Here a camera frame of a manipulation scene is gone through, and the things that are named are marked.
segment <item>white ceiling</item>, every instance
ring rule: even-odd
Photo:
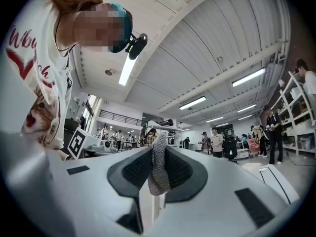
[[[84,90],[125,102],[153,115],[189,124],[224,116],[219,123],[258,115],[275,90],[290,36],[285,0],[104,0],[117,1],[133,15],[134,33],[148,45],[126,86],[118,84],[127,54],[77,48],[76,70]],[[265,75],[237,87],[232,82],[262,67]],[[109,77],[106,69],[117,74]],[[179,110],[201,96],[206,101]],[[237,113],[251,104],[257,107]]]

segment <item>person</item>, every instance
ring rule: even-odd
[[[100,139],[100,135],[101,135],[101,130],[100,130],[100,128],[98,128],[96,135],[97,135],[98,139]]]
[[[104,124],[103,129],[101,131],[102,134],[102,140],[108,140],[109,139],[109,130],[108,130],[108,125]]]
[[[22,83],[21,87],[30,91],[20,92],[19,97],[31,99],[32,94],[35,99],[21,126],[23,136],[68,159],[61,149],[72,91],[70,50],[77,44],[119,52],[128,45],[131,32],[132,15],[116,3],[28,0],[12,23],[0,53],[1,78],[5,75],[12,85]],[[1,91],[7,90],[1,85]]]
[[[316,74],[309,70],[304,60],[299,59],[296,62],[295,72],[305,78],[308,94],[312,95],[316,104]]]
[[[270,110],[269,105],[265,105],[263,107],[263,111],[267,116],[267,128],[270,132],[270,161],[269,164],[275,163],[275,148],[276,142],[278,147],[278,157],[277,157],[277,164],[280,165],[283,160],[283,145],[282,145],[282,125],[281,120],[276,112],[272,112]]]
[[[189,137],[185,138],[184,144],[185,144],[186,149],[189,149],[189,144],[190,144],[190,138]]]
[[[80,125],[80,128],[81,128],[82,130],[84,130],[84,127],[85,127],[85,118],[84,118],[84,116],[81,116],[81,117],[80,117],[79,125]]]
[[[157,131],[154,128],[150,129],[149,132],[145,135],[145,139],[147,140],[148,146],[151,146],[156,138],[157,138]]]
[[[210,139],[207,136],[206,132],[203,132],[202,136],[203,136],[202,141],[199,142],[199,144],[202,144],[202,150],[204,152],[207,152],[207,154],[209,154],[209,150],[210,150],[210,147],[211,147]]]
[[[140,136],[139,136],[139,142],[140,142],[141,147],[144,146],[145,133],[146,133],[146,126],[144,125],[140,131]]]
[[[253,137],[255,138],[255,141],[259,142],[260,146],[260,154],[258,154],[259,157],[268,158],[267,149],[266,149],[266,142],[265,142],[265,136],[263,134],[263,128],[260,125],[251,126],[251,131],[253,132]]]
[[[214,157],[217,158],[222,158],[223,157],[223,141],[224,138],[221,134],[217,133],[217,129],[215,127],[212,128],[212,134],[213,136],[211,137],[211,145],[213,148],[213,155]]]
[[[249,149],[249,145],[248,145],[248,142],[247,142],[247,135],[246,134],[242,134],[241,137],[242,137],[243,148],[248,148]]]
[[[123,138],[122,131],[119,130],[119,131],[118,131],[118,134],[117,134],[117,146],[118,146],[118,150],[120,149],[120,143],[121,143],[121,141],[122,141],[122,138]]]

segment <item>railing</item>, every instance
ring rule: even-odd
[[[143,121],[143,120],[136,119],[136,118],[126,117],[126,116],[123,116],[123,115],[111,113],[111,112],[104,111],[104,110],[100,111],[100,115],[99,116],[102,117],[102,118],[105,118],[105,119],[111,119],[111,120],[114,120],[114,121],[119,121],[119,122],[123,122],[123,123],[127,123],[127,124],[133,124],[133,125],[138,125],[138,126],[145,126],[148,123],[147,121]]]

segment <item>white box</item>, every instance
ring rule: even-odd
[[[296,87],[296,88],[291,89],[291,96],[293,99],[295,99],[299,94],[300,94],[299,88]]]

